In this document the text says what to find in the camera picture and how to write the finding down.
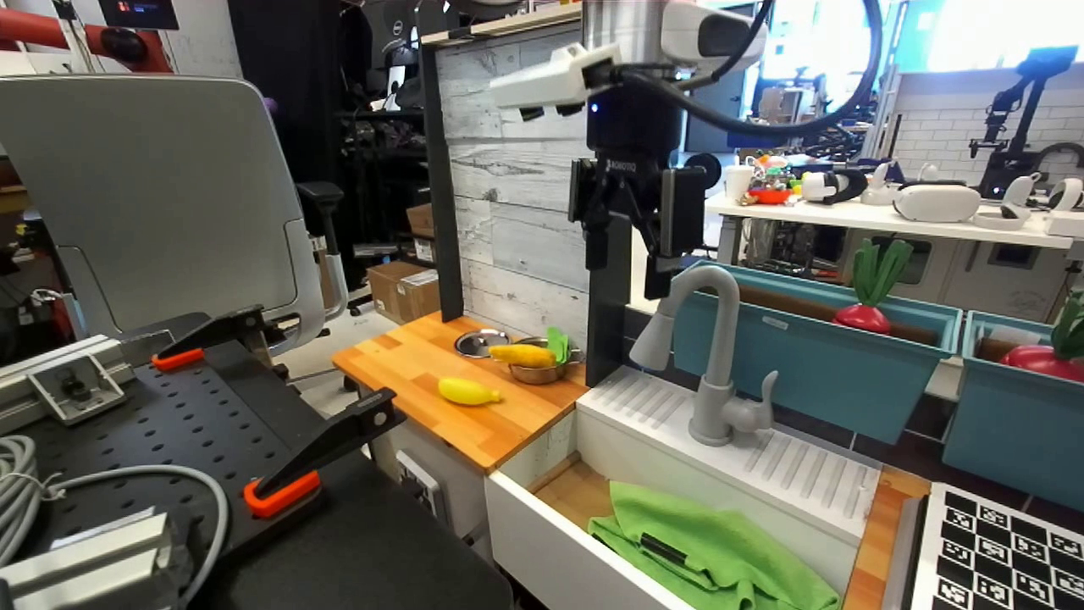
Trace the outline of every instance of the cable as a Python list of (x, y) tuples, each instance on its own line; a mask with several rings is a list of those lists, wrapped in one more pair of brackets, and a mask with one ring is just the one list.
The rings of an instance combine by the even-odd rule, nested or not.
[(111, 471), (93, 471), (69, 481), (38, 481), (35, 477), (35, 441), (25, 433), (0, 436), (0, 565), (9, 563), (9, 555), (26, 540), (38, 510), (44, 497), (60, 497), (63, 491), (111, 481), (111, 477), (148, 477), (148, 476), (169, 476), (169, 477), (193, 477), (209, 489), (217, 504), (217, 522), (209, 534), (209, 548), (193, 575), (193, 583), (182, 591), (182, 602), (193, 602), (202, 583), (209, 578), (209, 571), (217, 565), (226, 531), (232, 531), (232, 504), (226, 491), (202, 471), (182, 468), (182, 465), (131, 465), (131, 468), (111, 468)]
[(657, 90), (659, 99), (666, 99), (672, 105), (683, 108), (689, 116), (708, 122), (708, 125), (718, 125), (718, 128), (729, 128), (729, 131), (741, 131), (741, 136), (763, 136), (763, 140), (795, 140), (795, 136), (812, 136), (820, 128), (831, 128), (836, 125), (853, 105), (860, 105), (867, 99), (867, 90), (873, 88), (873, 78), (879, 78), (879, 68), (881, 68), (881, 8), (879, 0), (864, 0), (864, 9), (867, 9), (867, 27), (871, 27), (871, 59), (867, 59), (867, 72), (860, 75), (853, 96), (831, 116), (820, 116), (812, 122), (803, 122), (803, 125), (755, 125), (755, 122), (737, 122), (733, 116), (723, 116), (716, 108), (706, 108), (690, 99), (683, 99), (676, 88), (666, 88), (664, 83), (649, 78), (649, 75), (637, 75), (637, 72), (619, 72), (628, 83), (640, 83), (647, 86), (649, 90)]
[(752, 42), (760, 36), (760, 29), (767, 27), (768, 14), (774, 14), (776, 0), (767, 0), (760, 8), (760, 14), (752, 16), (749, 25), (749, 36), (741, 42), (741, 52), (735, 52), (733, 59), (726, 59), (708, 78), (690, 78), (690, 83), (676, 83), (680, 90), (690, 90), (690, 88), (702, 88), (702, 86), (713, 86), (718, 78), (726, 78), (752, 46)]
[(69, 477), (56, 489), (71, 491), (71, 489), (85, 489), (85, 485), (99, 485), (99, 481), (111, 481), (111, 477), (146, 477), (146, 476), (195, 477), (215, 494), (215, 504), (217, 504), (215, 540), (209, 540), (209, 548), (208, 548), (193, 583), (182, 591), (182, 602), (191, 606), (195, 599), (195, 592), (202, 591), (202, 583), (209, 578), (209, 571), (220, 560), (220, 554), (226, 546), (226, 529), (232, 529), (226, 491), (209, 476), (202, 476), (195, 468), (182, 468), (182, 465), (131, 465), (131, 468), (111, 468), (111, 471), (93, 471), (81, 477)]

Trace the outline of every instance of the yellow object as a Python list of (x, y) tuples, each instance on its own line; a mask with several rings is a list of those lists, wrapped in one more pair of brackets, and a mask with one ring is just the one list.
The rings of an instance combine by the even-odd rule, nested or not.
[(524, 346), (524, 341), (487, 346), (487, 357), (500, 364), (536, 366), (536, 368), (557, 366), (547, 346)]
[(466, 407), (484, 407), (484, 404), (497, 404), (500, 394), (492, 388), (480, 388), (479, 378), (463, 378), (463, 376), (440, 376), (436, 394), (446, 404), (466, 404)]

